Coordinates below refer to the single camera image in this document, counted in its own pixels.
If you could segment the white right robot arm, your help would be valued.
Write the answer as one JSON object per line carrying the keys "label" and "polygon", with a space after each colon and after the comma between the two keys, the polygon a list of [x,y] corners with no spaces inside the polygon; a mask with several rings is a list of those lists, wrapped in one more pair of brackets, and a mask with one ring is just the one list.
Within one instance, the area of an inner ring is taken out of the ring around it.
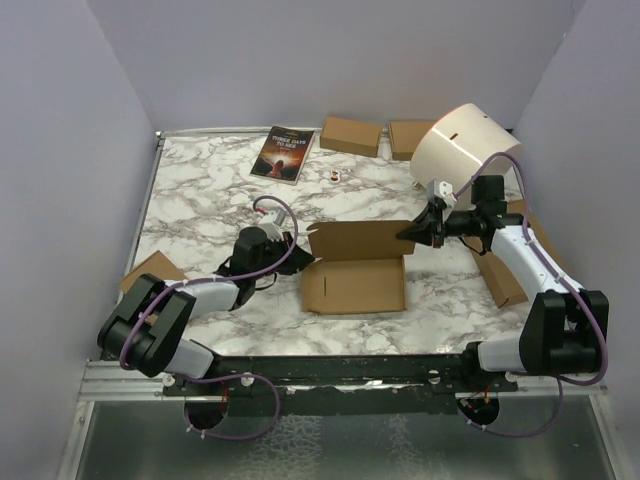
{"label": "white right robot arm", "polygon": [[397,239],[439,248],[448,238],[477,238],[481,254],[500,259],[531,303],[517,337],[466,347],[468,360],[459,367],[461,383],[481,391],[496,372],[554,376],[572,384],[578,382],[577,375],[591,373],[600,380],[608,366],[608,299],[568,276],[525,216],[509,211],[503,177],[477,178],[467,210],[457,209],[457,197],[447,182],[430,182],[426,194],[426,207]]}

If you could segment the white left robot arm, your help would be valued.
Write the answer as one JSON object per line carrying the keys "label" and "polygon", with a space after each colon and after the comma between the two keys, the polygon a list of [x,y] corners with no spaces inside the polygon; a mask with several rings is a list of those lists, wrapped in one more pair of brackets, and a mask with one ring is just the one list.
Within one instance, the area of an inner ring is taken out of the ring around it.
{"label": "white left robot arm", "polygon": [[188,322],[236,310],[259,290],[258,280],[298,274],[314,261],[289,232],[276,240],[260,227],[244,228],[232,255],[210,277],[169,281],[140,275],[102,326],[97,345],[147,377],[177,374],[195,392],[210,394],[221,371],[212,364],[212,350],[183,338]]}

